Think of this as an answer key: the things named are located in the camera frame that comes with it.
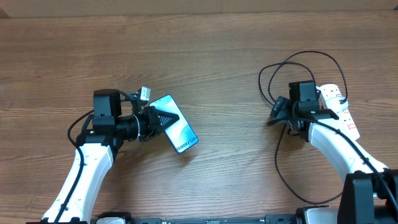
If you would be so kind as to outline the blue Galaxy smartphone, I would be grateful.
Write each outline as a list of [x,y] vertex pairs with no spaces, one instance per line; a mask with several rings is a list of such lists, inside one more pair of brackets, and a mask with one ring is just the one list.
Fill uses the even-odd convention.
[[154,106],[156,109],[164,112],[178,115],[179,120],[165,129],[165,135],[168,137],[178,154],[185,152],[199,141],[194,130],[189,125],[171,95],[165,95],[158,100],[153,101],[150,106]]

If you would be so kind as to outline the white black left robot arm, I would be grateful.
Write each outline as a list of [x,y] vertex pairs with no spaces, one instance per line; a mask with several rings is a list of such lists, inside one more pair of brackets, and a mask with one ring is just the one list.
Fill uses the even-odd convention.
[[41,223],[89,223],[99,189],[124,141],[146,142],[175,124],[179,115],[147,106],[149,89],[127,94],[96,90],[84,114],[75,158],[63,187]]

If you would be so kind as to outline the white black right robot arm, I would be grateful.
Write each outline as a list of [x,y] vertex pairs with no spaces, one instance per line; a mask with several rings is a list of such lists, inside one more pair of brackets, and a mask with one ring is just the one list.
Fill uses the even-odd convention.
[[338,208],[311,202],[295,214],[267,215],[266,223],[397,223],[397,170],[368,154],[340,123],[334,110],[320,108],[314,81],[289,83],[278,97],[269,126],[283,122],[317,148],[344,182]]

